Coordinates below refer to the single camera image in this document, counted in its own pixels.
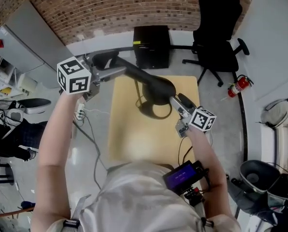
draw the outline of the black box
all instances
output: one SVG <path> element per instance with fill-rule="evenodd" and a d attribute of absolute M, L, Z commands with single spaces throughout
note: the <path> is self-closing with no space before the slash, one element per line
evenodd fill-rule
<path fill-rule="evenodd" d="M 170 39 L 167 26 L 135 27 L 133 48 L 141 69 L 169 67 Z"/>

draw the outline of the white shirt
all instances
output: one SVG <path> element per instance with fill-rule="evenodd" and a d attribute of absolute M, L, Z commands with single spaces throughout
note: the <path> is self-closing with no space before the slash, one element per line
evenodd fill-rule
<path fill-rule="evenodd" d="M 196 209 L 168 190 L 162 176 L 169 169 L 134 162 L 110 173 L 92 205 L 80 215 L 79 232 L 201 232 L 203 205 Z M 240 232 L 233 219 L 219 215 L 209 219 L 214 228 L 206 231 Z M 47 232 L 60 232 L 63 220 Z"/>

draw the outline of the screen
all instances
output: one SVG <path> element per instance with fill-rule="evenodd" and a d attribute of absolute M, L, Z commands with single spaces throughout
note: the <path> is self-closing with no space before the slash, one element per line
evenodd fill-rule
<path fill-rule="evenodd" d="M 180 185 L 184 181 L 188 180 L 196 174 L 196 171 L 193 169 L 192 165 L 187 165 L 184 168 L 178 170 L 176 173 L 167 177 L 167 183 L 170 189 L 175 188 L 177 185 Z"/>

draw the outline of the fire extinguisher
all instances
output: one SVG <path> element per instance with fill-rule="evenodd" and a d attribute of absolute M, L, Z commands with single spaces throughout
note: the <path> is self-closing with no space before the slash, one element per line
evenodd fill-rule
<path fill-rule="evenodd" d="M 252 84 L 254 84 L 253 81 L 251 81 L 250 78 L 248 76 L 245 76 L 245 75 L 239 75 L 238 79 L 239 80 L 236 83 L 232 84 L 228 88 L 227 94 L 230 97 L 236 96 L 238 93 L 240 93 L 242 90 L 247 88 L 249 85 L 252 86 Z"/>

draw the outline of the gray panel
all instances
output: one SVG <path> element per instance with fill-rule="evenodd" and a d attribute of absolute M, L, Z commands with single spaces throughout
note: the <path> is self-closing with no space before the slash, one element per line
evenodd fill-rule
<path fill-rule="evenodd" d="M 6 25 L 55 70 L 57 63 L 73 56 L 29 1 L 11 14 Z"/>
<path fill-rule="evenodd" d="M 43 65 L 44 62 L 6 26 L 0 27 L 0 39 L 3 40 L 4 45 L 4 48 L 0 48 L 0 56 L 21 72 L 24 73 Z"/>
<path fill-rule="evenodd" d="M 27 75 L 47 88 L 59 87 L 57 73 L 46 64 L 27 72 Z"/>

